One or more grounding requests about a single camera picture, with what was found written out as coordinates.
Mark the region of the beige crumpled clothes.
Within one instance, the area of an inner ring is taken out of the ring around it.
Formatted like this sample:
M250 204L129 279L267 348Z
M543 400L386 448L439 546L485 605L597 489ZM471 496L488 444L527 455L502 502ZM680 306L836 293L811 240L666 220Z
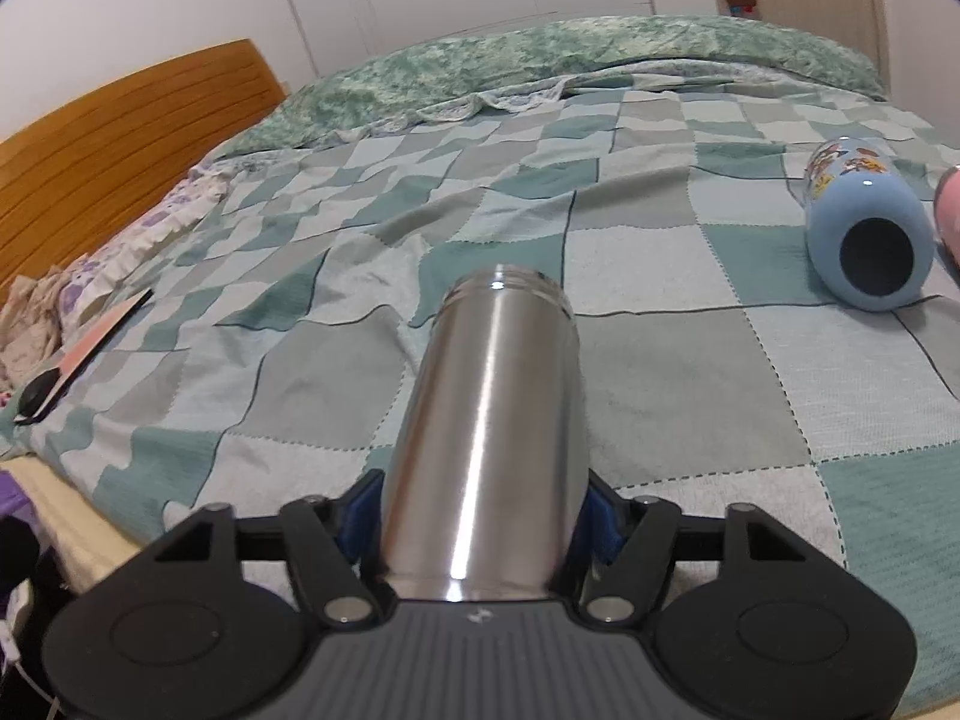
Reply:
M59 296L70 275L54 265L43 277L18 275L2 307L2 392L25 385L44 359L59 348Z

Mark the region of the wooden headboard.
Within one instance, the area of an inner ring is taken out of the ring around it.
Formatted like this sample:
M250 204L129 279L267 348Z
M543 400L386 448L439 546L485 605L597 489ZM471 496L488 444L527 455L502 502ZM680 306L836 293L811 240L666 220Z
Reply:
M2 143L2 286L109 241L285 89L249 39L101 86Z

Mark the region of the checkered green bed sheet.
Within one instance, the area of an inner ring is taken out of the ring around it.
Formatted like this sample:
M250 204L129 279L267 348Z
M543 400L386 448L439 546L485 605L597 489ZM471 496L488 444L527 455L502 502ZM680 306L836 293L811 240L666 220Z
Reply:
M679 62L485 89L348 128L288 110L194 167L202 219L117 286L133 316L47 415L2 415L148 543L267 515L397 454L438 317L537 299L578 330L592 470L693 514L750 500L895 605L903 715L958 697L958 281L839 299L807 252L833 177L931 203L957 145L858 82Z

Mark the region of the green floral duvet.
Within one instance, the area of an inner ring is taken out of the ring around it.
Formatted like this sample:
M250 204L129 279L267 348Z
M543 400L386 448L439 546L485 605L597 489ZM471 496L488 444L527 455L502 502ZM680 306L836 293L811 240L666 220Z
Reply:
M282 149L334 148L483 109L523 112L578 85L652 78L724 82L727 70L774 71L801 83L882 99L866 55L800 29L732 16L592 16L516 31L443 37L309 83L205 161Z

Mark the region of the pink cup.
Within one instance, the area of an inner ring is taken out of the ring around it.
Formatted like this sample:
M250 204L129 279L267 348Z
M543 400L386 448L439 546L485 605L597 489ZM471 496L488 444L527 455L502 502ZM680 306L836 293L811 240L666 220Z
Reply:
M952 166L939 179L934 193L934 222L942 245L960 265L960 167Z

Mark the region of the blue cartoon cup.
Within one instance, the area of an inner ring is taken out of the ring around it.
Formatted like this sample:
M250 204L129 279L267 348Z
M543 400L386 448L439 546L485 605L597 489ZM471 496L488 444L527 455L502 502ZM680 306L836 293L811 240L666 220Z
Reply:
M807 254L840 301L887 312L921 298L934 229L877 146L848 135L820 145L805 168L802 206Z

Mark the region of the stainless steel cup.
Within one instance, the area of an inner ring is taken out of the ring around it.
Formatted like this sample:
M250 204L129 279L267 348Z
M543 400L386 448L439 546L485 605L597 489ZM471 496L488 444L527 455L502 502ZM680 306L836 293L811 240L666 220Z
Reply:
M451 288L386 475L379 561L409 600L539 600L589 479L579 335L563 289L521 265Z

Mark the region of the purple floral pillow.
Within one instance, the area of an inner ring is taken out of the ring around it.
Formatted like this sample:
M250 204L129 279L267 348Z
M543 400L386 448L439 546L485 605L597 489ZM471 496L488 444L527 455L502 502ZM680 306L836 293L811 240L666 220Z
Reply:
M163 199L71 267L57 310L65 338L82 327L151 257L197 226L226 197L229 172L194 167Z

